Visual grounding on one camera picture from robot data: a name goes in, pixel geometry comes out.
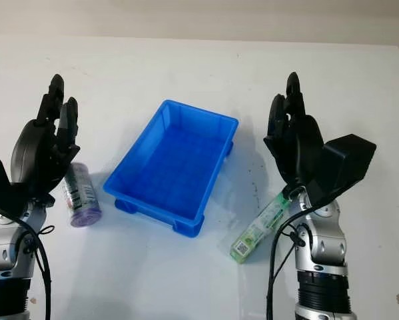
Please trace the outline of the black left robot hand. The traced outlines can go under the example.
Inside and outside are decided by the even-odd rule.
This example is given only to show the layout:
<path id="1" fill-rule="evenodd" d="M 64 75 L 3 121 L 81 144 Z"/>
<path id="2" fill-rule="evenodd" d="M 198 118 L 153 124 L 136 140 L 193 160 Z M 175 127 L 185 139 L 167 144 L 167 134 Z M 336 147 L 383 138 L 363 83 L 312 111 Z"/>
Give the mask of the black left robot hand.
<path id="1" fill-rule="evenodd" d="M 37 117 L 23 128 L 11 156 L 12 182 L 21 185 L 28 197 L 46 197 L 64 178 L 71 161 L 80 151 L 78 103 L 64 102 L 64 80 L 53 76 Z"/>

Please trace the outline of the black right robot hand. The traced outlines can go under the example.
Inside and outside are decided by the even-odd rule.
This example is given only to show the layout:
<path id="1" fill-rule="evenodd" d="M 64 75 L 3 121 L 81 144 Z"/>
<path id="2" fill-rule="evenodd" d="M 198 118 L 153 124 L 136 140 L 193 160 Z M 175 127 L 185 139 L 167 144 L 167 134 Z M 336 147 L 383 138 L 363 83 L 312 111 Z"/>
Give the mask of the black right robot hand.
<path id="1" fill-rule="evenodd" d="M 282 194 L 289 198 L 314 177 L 323 146 L 318 123 L 313 116 L 306 114 L 300 81 L 295 72 L 288 76 L 286 94 L 276 95 L 271 103 L 263 141 L 286 183 Z"/>

